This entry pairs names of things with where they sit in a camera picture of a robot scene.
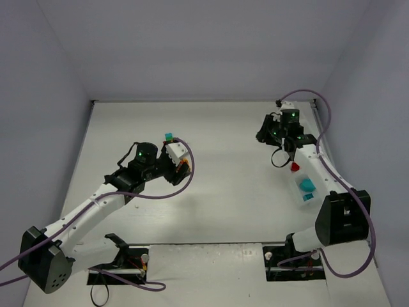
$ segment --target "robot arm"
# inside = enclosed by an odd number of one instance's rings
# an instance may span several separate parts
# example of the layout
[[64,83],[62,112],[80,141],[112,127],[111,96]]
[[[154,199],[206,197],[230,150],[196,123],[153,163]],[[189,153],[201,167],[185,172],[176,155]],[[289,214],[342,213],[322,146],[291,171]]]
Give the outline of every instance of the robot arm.
[[[146,182],[164,177],[169,183],[178,185],[190,175],[189,162],[184,158],[188,150],[182,143],[165,141],[158,158],[158,148],[155,145],[151,143],[134,145],[137,145],[135,158],[127,167],[121,165],[129,155],[131,147],[119,161],[120,168],[112,175],[105,176],[104,184],[88,200],[43,230],[33,226],[24,233],[21,253],[47,240],[88,208],[48,244],[19,260],[20,269],[45,293],[56,291],[72,274],[95,265],[114,262],[120,266],[128,257],[128,244],[117,235],[106,234],[103,239],[90,243],[80,243],[81,239],[109,214],[124,207],[133,198],[129,193],[142,192]],[[106,193],[113,194],[101,198]]]
[[[261,143],[282,148],[290,161],[298,164],[308,175],[318,196],[323,200],[315,225],[287,236],[288,256],[297,256],[297,252],[304,253],[342,242],[366,239],[369,225],[364,214],[352,196],[323,166],[319,157],[324,159],[336,176],[341,177],[324,154],[317,154],[316,138],[311,134],[304,134],[304,128],[300,125],[300,111],[285,102],[279,107],[279,113],[265,116],[256,138]],[[369,212],[371,199],[368,193],[356,190],[354,192]]]

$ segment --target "white wall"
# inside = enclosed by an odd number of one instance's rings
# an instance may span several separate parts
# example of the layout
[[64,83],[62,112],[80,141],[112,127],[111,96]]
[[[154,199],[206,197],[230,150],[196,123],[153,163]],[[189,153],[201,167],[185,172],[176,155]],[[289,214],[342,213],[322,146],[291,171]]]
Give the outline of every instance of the white wall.
[[[89,117],[88,96],[36,1],[0,1],[0,263],[55,219]],[[0,281],[21,276],[17,264]],[[22,306],[28,281],[0,288]]]
[[372,197],[383,283],[408,306],[409,1],[372,0],[323,93],[337,167]]
[[39,0],[91,98],[322,88],[369,0]]

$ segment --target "small red cap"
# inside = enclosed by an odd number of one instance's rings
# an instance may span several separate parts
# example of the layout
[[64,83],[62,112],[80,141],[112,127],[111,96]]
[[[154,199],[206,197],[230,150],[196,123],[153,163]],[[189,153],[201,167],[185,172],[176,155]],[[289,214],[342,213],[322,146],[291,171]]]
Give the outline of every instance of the small red cap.
[[299,170],[300,170],[300,166],[297,163],[295,162],[291,163],[291,171],[299,171]]

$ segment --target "red wire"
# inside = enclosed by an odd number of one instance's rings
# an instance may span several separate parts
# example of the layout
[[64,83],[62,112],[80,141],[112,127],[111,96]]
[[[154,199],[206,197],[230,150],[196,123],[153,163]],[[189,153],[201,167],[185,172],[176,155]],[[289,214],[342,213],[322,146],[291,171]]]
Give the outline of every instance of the red wire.
[[138,267],[135,263],[133,263],[133,262],[130,261],[129,259],[128,259],[128,262],[129,262],[130,264],[132,264],[134,267],[136,267],[137,269],[142,270],[140,267]]

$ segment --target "black cable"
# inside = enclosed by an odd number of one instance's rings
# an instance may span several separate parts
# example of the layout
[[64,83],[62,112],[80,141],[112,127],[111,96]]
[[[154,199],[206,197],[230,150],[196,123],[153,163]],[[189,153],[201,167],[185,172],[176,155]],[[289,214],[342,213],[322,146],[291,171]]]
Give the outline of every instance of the black cable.
[[280,150],[281,150],[281,148],[276,149],[276,150],[273,152],[273,154],[271,155],[271,164],[273,164],[276,168],[283,168],[283,167],[285,167],[285,165],[287,165],[288,163],[291,162],[291,158],[288,158],[287,162],[285,162],[285,163],[284,163],[283,165],[281,165],[281,166],[277,166],[277,165],[274,164],[273,156],[274,156],[274,154],[275,154],[276,152],[278,152],[278,151],[280,151]]
[[271,275],[271,266],[273,264],[273,256],[268,261],[268,270],[267,270],[267,280],[270,281],[270,275]]
[[[101,277],[102,278],[102,282],[104,283],[105,288],[107,289],[107,300],[105,301],[104,304],[98,305],[95,301],[94,301],[94,297],[92,296],[92,290],[94,289],[94,286],[96,285],[96,282],[98,281],[98,278]],[[89,296],[91,297],[91,302],[94,304],[94,306],[96,307],[103,307],[108,303],[109,300],[109,288],[108,288],[108,284],[107,281],[104,277],[103,274],[98,273],[98,276],[95,278],[94,284],[91,287],[91,291],[89,292]]]
[[138,145],[139,142],[135,142],[134,144],[132,144],[132,146],[129,148],[128,152],[122,157],[121,160],[119,160],[116,165],[118,165],[120,168],[122,168],[123,166],[121,165],[121,163],[130,155],[130,152],[132,151],[133,147],[135,145]]

